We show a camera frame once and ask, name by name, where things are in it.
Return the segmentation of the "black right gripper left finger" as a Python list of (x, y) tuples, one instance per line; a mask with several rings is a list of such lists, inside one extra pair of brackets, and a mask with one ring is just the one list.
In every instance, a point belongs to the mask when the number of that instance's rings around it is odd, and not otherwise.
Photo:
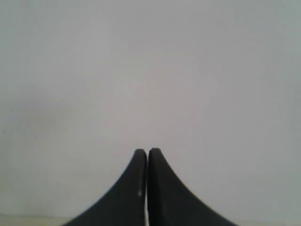
[(125, 171), (110, 190), (66, 226), (144, 226), (147, 155), (134, 151)]

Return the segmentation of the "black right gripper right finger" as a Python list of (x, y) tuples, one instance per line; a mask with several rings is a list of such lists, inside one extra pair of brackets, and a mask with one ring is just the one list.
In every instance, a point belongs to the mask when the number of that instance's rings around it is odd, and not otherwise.
[(149, 152), (147, 209), (150, 226), (234, 226), (196, 197), (174, 173), (162, 151)]

